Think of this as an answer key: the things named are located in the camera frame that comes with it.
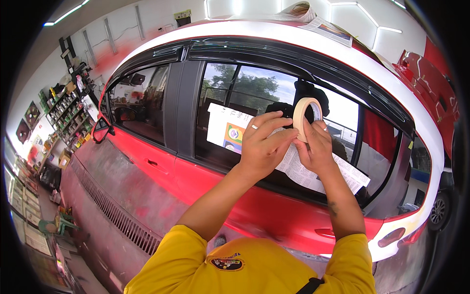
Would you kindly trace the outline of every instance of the masking tape roll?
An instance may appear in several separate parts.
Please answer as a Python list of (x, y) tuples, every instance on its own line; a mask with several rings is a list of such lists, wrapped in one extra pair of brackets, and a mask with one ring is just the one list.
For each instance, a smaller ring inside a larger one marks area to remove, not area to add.
[(304, 97), (297, 102), (294, 109), (294, 117), (292, 118), (293, 127), (298, 129), (297, 139), (307, 143), (305, 137), (303, 119), (305, 117), (305, 110), (308, 106), (313, 109), (313, 120), (322, 120), (321, 106), (317, 99), (311, 97)]

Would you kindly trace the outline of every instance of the garage floor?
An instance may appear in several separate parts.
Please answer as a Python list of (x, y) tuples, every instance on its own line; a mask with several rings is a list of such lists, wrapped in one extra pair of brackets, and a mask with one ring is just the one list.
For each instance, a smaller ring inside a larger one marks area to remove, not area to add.
[[(114, 203), (133, 216), (136, 223), (148, 228), (149, 234), (160, 240), (188, 206), (127, 161), (108, 139), (99, 145), (90, 141), (72, 156), (72, 162), (62, 173), (61, 193), (65, 205), (73, 207), (73, 215), (82, 228), (73, 236), (83, 258), (103, 286), (110, 293), (121, 293), (150, 255), (103, 213), (80, 183), (78, 170), (94, 179), (94, 188), (86, 185), (88, 190), (101, 188)], [(225, 234), (228, 241), (242, 237), (225, 226), (220, 233)], [(430, 248), (429, 233), (425, 230), (416, 243), (377, 262), (374, 265), (377, 293), (414, 293), (419, 287)], [(213, 240), (207, 250), (212, 249)], [(319, 277), (324, 274), (327, 259), (290, 251), (312, 267)]]

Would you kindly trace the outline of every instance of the red cloth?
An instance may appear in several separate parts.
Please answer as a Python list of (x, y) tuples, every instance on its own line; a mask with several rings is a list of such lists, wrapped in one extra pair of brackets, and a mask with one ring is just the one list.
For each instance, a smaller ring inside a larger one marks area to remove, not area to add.
[(392, 162), (397, 145), (397, 138), (394, 137), (393, 126), (368, 109), (364, 109), (364, 132), (362, 140), (387, 158), (390, 163)]

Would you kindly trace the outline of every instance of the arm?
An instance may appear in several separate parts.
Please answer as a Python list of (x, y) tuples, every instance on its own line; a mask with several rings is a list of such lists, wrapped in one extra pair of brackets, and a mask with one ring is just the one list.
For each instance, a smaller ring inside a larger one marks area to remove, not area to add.
[(329, 215), (336, 241), (342, 237), (366, 233), (364, 216), (356, 198), (346, 184), (339, 167), (331, 155), (331, 136), (322, 120), (310, 125), (304, 120), (305, 136), (310, 150), (304, 142), (294, 139), (300, 162), (316, 173), (323, 184), (328, 200)]
[(292, 119), (281, 116), (282, 111), (277, 111), (251, 119), (243, 134), (240, 163), (193, 203), (176, 224), (187, 226), (207, 241), (217, 234), (237, 200), (274, 170), (297, 136), (297, 129), (286, 129), (268, 138), (275, 129), (292, 124)]

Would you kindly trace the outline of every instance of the yellow shirt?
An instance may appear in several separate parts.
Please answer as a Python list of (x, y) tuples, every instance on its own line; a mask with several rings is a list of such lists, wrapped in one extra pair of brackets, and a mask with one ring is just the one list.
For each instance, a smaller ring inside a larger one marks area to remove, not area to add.
[[(240, 238), (206, 256), (207, 241), (174, 226), (155, 254), (124, 289), (143, 293), (296, 293), (317, 274), (273, 241)], [(315, 294), (375, 293), (364, 234), (341, 238)]]

